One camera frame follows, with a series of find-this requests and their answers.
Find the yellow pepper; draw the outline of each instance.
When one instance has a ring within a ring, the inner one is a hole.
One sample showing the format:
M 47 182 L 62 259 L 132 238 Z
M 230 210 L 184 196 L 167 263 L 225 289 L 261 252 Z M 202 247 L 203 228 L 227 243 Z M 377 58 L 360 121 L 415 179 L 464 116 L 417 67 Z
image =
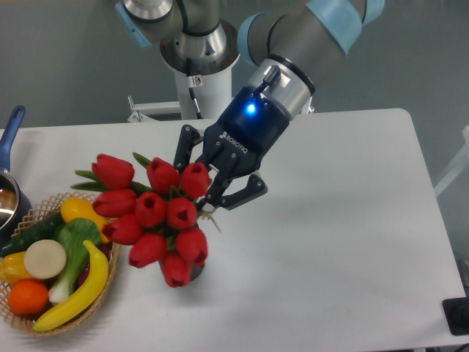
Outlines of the yellow pepper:
M 19 252 L 7 255 L 0 261 L 0 279 L 11 285 L 21 280 L 32 279 L 24 267 L 24 255 L 26 252 Z
M 60 207 L 60 213 L 66 223 L 77 218 L 88 219 L 93 221 L 100 231 L 109 223 L 108 219 L 96 214 L 93 204 L 86 199 L 71 197 L 65 200 Z M 109 243 L 109 239 L 102 232 L 101 243 Z
M 65 301 L 50 308 L 33 325 L 34 331 L 55 329 L 83 312 L 106 286 L 109 276 L 108 258 L 90 240 L 83 241 L 89 252 L 89 274 L 85 282 Z

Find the cucumber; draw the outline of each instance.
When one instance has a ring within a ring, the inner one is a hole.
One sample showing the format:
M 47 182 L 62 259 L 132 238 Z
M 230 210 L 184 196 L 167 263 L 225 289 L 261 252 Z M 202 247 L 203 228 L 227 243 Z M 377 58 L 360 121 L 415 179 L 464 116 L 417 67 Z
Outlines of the cucumber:
M 54 230 L 61 224 L 64 224 L 64 220 L 62 219 L 62 215 L 60 215 L 60 211 L 58 211 L 52 216 L 37 222 L 23 232 L 13 236 L 0 250 L 0 257 L 3 258 L 13 253 L 24 252 L 34 242 L 51 239 Z

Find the wicker basket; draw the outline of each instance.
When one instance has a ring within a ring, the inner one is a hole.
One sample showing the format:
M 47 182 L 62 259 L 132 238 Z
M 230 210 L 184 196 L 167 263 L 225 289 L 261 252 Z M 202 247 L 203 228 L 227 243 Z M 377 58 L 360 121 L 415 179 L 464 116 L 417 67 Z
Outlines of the wicker basket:
M 24 229 L 30 227 L 32 224 L 47 218 L 48 216 L 56 213 L 60 209 L 60 205 L 70 197 L 78 197 L 82 199 L 89 200 L 90 202 L 94 202 L 96 197 L 93 194 L 85 194 L 81 192 L 75 193 L 66 193 L 66 194 L 59 194 L 55 197 L 51 197 L 49 200 L 43 200 L 43 202 L 39 205 L 36 205 L 34 209 L 31 209 L 28 212 L 28 215 L 23 217 L 23 222 L 18 225 L 18 228 L 15 230 L 13 235 L 17 235 Z M 61 334 L 62 332 L 69 331 L 82 322 L 84 322 L 89 316 L 91 316 L 94 312 L 96 312 L 97 308 L 100 306 L 101 302 L 103 301 L 104 297 L 109 290 L 109 286 L 114 278 L 114 274 L 116 272 L 117 260 L 119 259 L 121 246 L 119 244 L 113 243 L 111 248 L 111 260 L 109 262 L 109 278 L 104 287 L 101 294 L 96 298 L 96 300 L 89 306 L 84 312 L 81 313 L 77 318 L 71 320 L 70 322 L 61 325 L 53 330 L 45 331 L 45 332 L 35 332 L 32 329 L 34 325 L 34 320 L 28 320 L 17 315 L 14 315 L 7 304 L 8 294 L 11 290 L 11 285 L 7 282 L 3 282 L 0 280 L 0 316 L 4 318 L 4 320 L 11 325 L 12 328 L 25 332 L 32 336 L 52 336 Z

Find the robotiq logo text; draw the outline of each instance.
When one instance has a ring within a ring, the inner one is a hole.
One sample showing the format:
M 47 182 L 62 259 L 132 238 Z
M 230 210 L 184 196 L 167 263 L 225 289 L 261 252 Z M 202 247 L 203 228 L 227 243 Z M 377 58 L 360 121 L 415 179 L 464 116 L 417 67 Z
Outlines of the robotiq logo text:
M 233 144 L 236 148 L 238 148 L 239 150 L 241 150 L 245 154 L 249 151 L 248 148 L 244 147 L 244 145 L 242 145 L 236 139 L 231 137 L 226 131 L 224 131 L 223 134 L 221 134 L 219 137 L 221 139 L 226 139 L 228 142 Z

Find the pot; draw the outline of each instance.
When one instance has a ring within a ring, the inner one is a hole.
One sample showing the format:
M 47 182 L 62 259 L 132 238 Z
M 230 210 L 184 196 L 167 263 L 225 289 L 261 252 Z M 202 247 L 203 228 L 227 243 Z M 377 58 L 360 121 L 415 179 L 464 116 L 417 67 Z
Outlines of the pot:
M 23 216 L 31 209 L 29 199 L 10 175 L 10 152 L 26 109 L 16 106 L 0 139 L 0 248 L 11 239 Z

